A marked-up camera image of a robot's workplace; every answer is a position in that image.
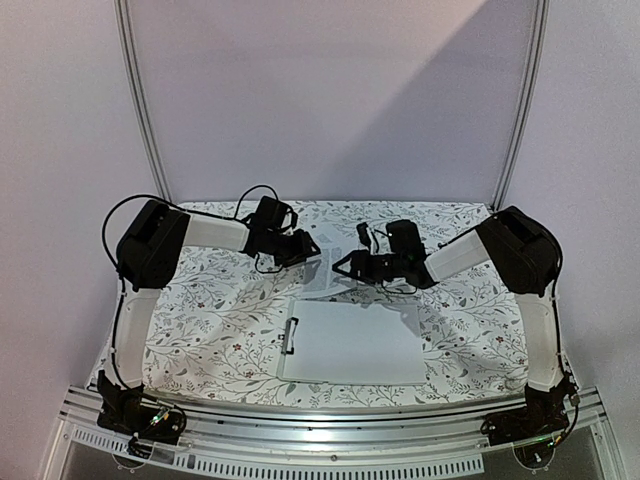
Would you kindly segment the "printed text paper sheet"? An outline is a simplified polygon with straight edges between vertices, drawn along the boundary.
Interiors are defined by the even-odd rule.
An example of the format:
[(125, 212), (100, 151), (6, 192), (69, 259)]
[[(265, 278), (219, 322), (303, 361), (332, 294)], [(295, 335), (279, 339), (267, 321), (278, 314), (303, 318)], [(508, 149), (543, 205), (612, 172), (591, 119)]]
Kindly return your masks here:
[(316, 228), (311, 236), (320, 248), (320, 254), (304, 264), (302, 297), (323, 298), (354, 289), (355, 280), (335, 273), (332, 269), (334, 263), (354, 249), (354, 242), (329, 226)]

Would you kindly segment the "white paper sheet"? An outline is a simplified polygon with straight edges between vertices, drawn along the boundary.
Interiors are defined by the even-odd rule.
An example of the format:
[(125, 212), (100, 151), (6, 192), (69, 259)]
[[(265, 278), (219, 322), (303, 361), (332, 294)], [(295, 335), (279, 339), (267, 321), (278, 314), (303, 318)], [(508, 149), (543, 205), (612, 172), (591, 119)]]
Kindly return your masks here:
[(297, 300), (296, 382), (414, 386), (426, 380), (415, 304)]

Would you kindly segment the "green clipboard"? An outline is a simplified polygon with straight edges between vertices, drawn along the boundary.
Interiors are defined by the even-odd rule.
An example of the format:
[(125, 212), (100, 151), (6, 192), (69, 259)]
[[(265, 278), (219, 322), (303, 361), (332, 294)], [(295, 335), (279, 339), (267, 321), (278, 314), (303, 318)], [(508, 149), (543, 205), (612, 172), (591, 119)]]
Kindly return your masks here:
[(295, 354), (295, 333), (297, 326), (299, 325), (299, 318), (295, 315), (295, 305), (295, 300), (292, 300), (288, 305), (280, 349), (280, 358), (276, 370), (276, 376), (279, 380), (290, 382), (297, 381), (297, 378), (292, 374), (293, 358)]

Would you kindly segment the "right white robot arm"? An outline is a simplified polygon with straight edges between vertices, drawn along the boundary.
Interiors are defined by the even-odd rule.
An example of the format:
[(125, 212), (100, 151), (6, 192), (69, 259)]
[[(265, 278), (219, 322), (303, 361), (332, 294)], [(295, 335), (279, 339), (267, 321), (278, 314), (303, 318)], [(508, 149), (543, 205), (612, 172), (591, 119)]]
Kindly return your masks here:
[(527, 386), (549, 393), (565, 378), (555, 289), (563, 255), (555, 236), (515, 206), (492, 214), (428, 253), (410, 220), (387, 224), (390, 251), (357, 249), (332, 271), (368, 285), (396, 279), (425, 290), (477, 265), (490, 262), (514, 294), (526, 336)]

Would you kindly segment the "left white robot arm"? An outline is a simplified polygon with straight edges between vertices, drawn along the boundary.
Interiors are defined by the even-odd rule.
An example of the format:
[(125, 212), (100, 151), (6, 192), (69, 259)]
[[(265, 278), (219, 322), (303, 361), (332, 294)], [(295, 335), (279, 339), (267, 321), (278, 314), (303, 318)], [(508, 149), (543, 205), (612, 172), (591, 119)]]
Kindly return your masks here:
[(107, 363), (97, 384), (140, 390), (142, 357), (152, 314), (161, 290), (176, 273), (185, 247), (213, 248), (245, 254), (254, 260), (270, 256), (278, 271), (320, 254), (309, 232), (297, 227), (298, 215), (277, 198), (264, 196), (243, 219), (189, 210), (151, 194), (136, 194), (117, 203), (111, 215), (134, 200), (146, 203), (114, 252), (103, 248), (115, 267), (121, 290)]

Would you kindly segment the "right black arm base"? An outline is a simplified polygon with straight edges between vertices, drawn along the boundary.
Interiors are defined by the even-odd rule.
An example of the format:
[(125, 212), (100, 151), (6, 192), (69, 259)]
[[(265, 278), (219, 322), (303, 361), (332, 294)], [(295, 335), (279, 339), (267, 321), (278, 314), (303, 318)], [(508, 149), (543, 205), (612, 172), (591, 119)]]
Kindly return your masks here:
[(562, 382), (549, 392), (526, 386), (525, 406), (486, 415), (480, 433), (491, 446), (546, 440), (556, 447), (573, 432), (579, 403), (578, 389), (571, 382)]

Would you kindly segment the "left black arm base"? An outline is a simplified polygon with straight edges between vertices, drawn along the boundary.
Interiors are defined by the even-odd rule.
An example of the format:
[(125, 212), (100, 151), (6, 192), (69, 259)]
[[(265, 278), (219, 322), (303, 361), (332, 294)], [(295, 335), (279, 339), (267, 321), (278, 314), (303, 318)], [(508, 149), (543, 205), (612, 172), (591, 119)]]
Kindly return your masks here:
[(143, 387), (120, 387), (112, 383), (104, 370), (100, 370), (97, 390), (102, 398), (97, 425), (135, 440), (147, 440), (176, 445), (187, 426), (184, 411), (177, 405), (144, 403), (156, 399), (146, 395)]

